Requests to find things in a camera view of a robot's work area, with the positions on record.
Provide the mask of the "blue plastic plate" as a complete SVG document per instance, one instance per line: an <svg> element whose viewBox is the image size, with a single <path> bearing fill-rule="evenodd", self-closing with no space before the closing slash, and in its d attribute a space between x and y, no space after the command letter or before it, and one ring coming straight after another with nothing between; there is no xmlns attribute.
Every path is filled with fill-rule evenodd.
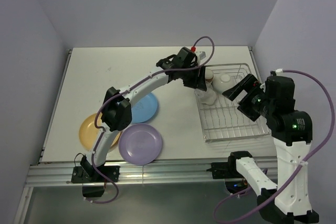
<svg viewBox="0 0 336 224"><path fill-rule="evenodd" d="M158 106L159 103L156 96L153 93L147 94L132 107L131 123L144 123L152 119L157 112Z"/></svg>

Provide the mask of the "orange plastic plate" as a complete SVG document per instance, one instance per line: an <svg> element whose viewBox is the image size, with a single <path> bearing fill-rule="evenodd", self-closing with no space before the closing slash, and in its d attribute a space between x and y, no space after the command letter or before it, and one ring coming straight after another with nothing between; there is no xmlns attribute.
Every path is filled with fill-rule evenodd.
<svg viewBox="0 0 336 224"><path fill-rule="evenodd" d="M93 147L93 144L96 142L96 139L99 135L98 134L99 130L94 125L96 115L97 114L94 113L94 114L88 116L82 122L82 124L79 128L79 141L86 151L89 151ZM102 124L101 116L102 116L102 113L100 113L99 116L98 116L98 121L97 121L98 126L101 126L101 124ZM123 132L121 131L116 135L116 137L112 141L112 144L111 144L111 146L108 150L108 153L116 148L122 133Z"/></svg>

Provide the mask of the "white ceramic bowl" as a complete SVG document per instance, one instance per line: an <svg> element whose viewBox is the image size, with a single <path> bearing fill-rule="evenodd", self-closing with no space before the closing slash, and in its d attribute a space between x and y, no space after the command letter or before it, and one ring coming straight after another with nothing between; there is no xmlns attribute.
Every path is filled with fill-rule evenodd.
<svg viewBox="0 0 336 224"><path fill-rule="evenodd" d="M222 94L223 92L229 90L230 88L234 86L235 86L235 81L228 74L225 74L225 73L216 74L213 77L213 81L212 81L213 90L219 94Z"/></svg>

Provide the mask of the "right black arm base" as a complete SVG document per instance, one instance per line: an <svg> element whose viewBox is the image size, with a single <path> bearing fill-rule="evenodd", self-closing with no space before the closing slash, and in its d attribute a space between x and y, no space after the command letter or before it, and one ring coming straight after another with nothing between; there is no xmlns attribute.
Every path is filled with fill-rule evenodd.
<svg viewBox="0 0 336 224"><path fill-rule="evenodd" d="M212 173L213 179L236 179L225 182L225 185L229 193L237 193L248 188L247 180L236 169L236 161L243 157L252 158L253 156L248 151L231 152L226 162L213 162L206 171Z"/></svg>

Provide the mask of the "small clear glass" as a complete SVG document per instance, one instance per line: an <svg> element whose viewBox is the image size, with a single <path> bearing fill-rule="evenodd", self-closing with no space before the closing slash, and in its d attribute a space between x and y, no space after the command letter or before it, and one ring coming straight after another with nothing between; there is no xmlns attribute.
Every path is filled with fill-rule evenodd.
<svg viewBox="0 0 336 224"><path fill-rule="evenodd" d="M199 89L194 90L194 94L198 99L206 99L207 98L207 92Z"/></svg>

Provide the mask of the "purple plastic plate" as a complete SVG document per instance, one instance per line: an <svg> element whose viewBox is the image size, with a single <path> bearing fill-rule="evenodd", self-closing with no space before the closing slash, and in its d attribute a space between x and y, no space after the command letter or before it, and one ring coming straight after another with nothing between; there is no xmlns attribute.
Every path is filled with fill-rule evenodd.
<svg viewBox="0 0 336 224"><path fill-rule="evenodd" d="M161 153L163 140L149 124L135 124L128 127L120 136L119 153L128 163L143 166L153 162Z"/></svg>

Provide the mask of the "flower patterned small dish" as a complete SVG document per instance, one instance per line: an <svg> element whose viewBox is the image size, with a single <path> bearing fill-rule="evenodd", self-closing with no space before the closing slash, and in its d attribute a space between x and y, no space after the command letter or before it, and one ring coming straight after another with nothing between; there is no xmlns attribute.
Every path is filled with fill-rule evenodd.
<svg viewBox="0 0 336 224"><path fill-rule="evenodd" d="M212 89L208 88L206 91L201 92L200 102L206 105L213 105L217 99L217 94Z"/></svg>

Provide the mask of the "aluminium mounting rail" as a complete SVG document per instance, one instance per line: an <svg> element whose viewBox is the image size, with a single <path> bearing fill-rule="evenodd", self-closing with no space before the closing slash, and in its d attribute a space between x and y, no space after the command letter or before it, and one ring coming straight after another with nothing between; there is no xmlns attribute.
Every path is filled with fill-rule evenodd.
<svg viewBox="0 0 336 224"><path fill-rule="evenodd" d="M160 160L144 166L136 166L125 161L107 162L107 166L119 166L117 185L132 184L175 184L213 182L208 171L211 163L227 162L227 158L172 159ZM31 166L26 177L25 187L54 186L102 186L103 183L72 183L74 163L50 163Z"/></svg>

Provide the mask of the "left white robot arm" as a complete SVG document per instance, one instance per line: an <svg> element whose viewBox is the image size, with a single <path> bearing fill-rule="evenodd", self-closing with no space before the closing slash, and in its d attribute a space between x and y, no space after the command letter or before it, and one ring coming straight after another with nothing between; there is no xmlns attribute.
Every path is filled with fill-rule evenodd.
<svg viewBox="0 0 336 224"><path fill-rule="evenodd" d="M147 94L177 79L181 79L185 87L205 91L205 64L202 62L205 57L206 54L197 52L195 47L183 47L177 54L160 59L155 68L138 82L119 90L108 89L94 121L99 135L80 162L84 177L91 182L101 178L101 167L106 162L111 143L131 123L131 108Z"/></svg>

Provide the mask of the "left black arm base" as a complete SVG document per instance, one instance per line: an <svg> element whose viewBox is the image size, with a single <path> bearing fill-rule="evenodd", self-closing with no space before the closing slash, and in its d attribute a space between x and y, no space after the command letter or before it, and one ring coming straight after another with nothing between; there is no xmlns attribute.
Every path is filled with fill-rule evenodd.
<svg viewBox="0 0 336 224"><path fill-rule="evenodd" d="M102 165L94 169L89 163L86 156L82 153L78 153L74 159L74 168L71 176L72 184L82 184L82 195L85 199L93 200L101 197L106 188L106 184L112 182L116 186L116 182L119 180L120 166Z"/></svg>

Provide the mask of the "brown white ceramic cup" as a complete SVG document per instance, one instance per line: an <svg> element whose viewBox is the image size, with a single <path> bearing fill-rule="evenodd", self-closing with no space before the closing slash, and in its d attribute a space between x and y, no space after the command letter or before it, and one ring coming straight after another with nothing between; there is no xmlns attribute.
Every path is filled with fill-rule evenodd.
<svg viewBox="0 0 336 224"><path fill-rule="evenodd" d="M209 69L209 68L206 68L206 69L205 69L205 81L206 81L207 83L212 83L213 78L214 78L214 73L213 73L213 71L212 71L211 69Z"/></svg>

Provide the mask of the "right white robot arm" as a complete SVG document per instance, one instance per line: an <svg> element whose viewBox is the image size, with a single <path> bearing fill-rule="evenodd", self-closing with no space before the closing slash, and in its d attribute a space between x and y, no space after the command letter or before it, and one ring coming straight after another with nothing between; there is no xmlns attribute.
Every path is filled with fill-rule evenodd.
<svg viewBox="0 0 336 224"><path fill-rule="evenodd" d="M277 153L277 178L273 183L247 151L231 153L228 173L244 176L257 195L259 213L270 223L317 223L319 215L310 204L308 168L303 160L310 152L312 120L308 113L295 110L295 84L291 78L270 76L261 89L260 82L248 74L222 95L235 100L242 91L246 95L238 103L238 111L255 121L266 119Z"/></svg>

